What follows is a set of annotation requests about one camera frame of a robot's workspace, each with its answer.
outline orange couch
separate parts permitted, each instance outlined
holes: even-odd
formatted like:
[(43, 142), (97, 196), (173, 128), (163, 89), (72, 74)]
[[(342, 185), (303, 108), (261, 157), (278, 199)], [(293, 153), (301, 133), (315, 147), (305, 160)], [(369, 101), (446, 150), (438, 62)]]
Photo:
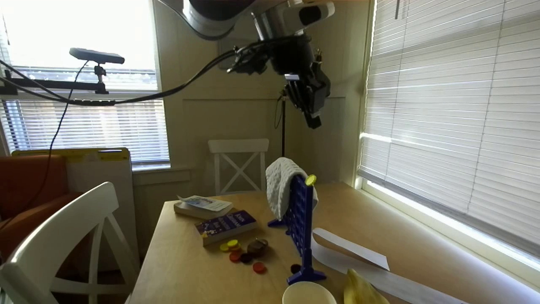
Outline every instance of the orange couch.
[(0, 258), (77, 196), (68, 185), (65, 157), (0, 157)]

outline table surface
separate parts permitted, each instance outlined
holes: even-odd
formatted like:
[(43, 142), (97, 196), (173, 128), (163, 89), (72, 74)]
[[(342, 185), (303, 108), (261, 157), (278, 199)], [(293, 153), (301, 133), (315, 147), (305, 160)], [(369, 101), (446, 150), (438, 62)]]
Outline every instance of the table surface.
[[(429, 285), (465, 302), (540, 302), (540, 294), (495, 268), (440, 233), (377, 202), (347, 184), (318, 185), (315, 228), (325, 228), (359, 245), (387, 255), (392, 272)], [(264, 192), (222, 196), (239, 209), (249, 209), (261, 229), (239, 240), (269, 240), (271, 251), (262, 258), (267, 273), (251, 265), (232, 263), (229, 253), (203, 246), (195, 223), (176, 216), (166, 202), (156, 226), (131, 302), (218, 302), (279, 304), (288, 288), (291, 265), (301, 263), (293, 240), (284, 229), (269, 228), (274, 218)], [(320, 283), (343, 302), (347, 277), (315, 260), (315, 268), (328, 278)]]

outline table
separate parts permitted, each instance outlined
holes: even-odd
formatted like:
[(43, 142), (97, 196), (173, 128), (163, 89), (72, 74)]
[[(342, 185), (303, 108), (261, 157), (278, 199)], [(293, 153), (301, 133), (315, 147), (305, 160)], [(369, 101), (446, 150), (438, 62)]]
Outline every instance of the table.
[[(540, 294), (492, 267), (460, 245), (377, 202), (347, 184), (318, 185), (315, 228), (330, 229), (389, 256), (392, 272), (460, 297), (467, 302), (540, 302)], [(301, 263), (284, 229), (267, 228), (272, 219), (266, 192), (222, 196), (245, 207), (261, 221), (261, 231), (242, 243), (267, 238), (264, 256), (269, 272), (261, 275), (251, 265), (232, 263), (229, 253), (205, 248), (195, 223), (176, 216), (166, 202), (146, 255), (131, 302), (195, 304), (279, 304), (291, 277), (291, 265)], [(343, 302), (347, 277), (315, 260), (328, 278), (321, 283)]]

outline blue object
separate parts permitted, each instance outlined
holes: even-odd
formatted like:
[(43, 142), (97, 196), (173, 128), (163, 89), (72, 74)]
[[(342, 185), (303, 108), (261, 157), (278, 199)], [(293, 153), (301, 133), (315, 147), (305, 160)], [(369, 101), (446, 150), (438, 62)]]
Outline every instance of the blue object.
[(311, 231), (315, 209), (315, 185), (308, 185), (303, 174), (291, 180), (289, 209), (283, 221), (269, 223), (272, 228), (286, 226), (286, 233), (298, 246), (303, 265), (301, 270), (289, 277), (289, 285), (301, 280), (325, 280), (326, 275), (313, 268)]

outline chair back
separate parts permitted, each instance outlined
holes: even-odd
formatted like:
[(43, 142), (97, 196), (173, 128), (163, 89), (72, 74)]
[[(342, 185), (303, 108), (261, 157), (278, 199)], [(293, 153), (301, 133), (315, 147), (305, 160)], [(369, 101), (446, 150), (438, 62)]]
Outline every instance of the chair back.
[[(247, 182), (249, 189), (266, 189), (266, 167), (269, 138), (234, 138), (210, 140), (210, 152), (215, 155), (215, 191), (227, 194), (237, 180)], [(251, 175), (251, 164), (257, 164), (257, 175)], [(234, 169), (234, 174), (225, 175), (225, 169)]]
[[(0, 267), (0, 287), (14, 302), (58, 302), (53, 292), (89, 294), (99, 302), (100, 294), (131, 294), (139, 261), (129, 246), (114, 211), (119, 207), (112, 182), (87, 191), (40, 224)], [(89, 282), (56, 277), (78, 243), (92, 233)], [(102, 236), (109, 241), (124, 283), (100, 283), (99, 263)]]

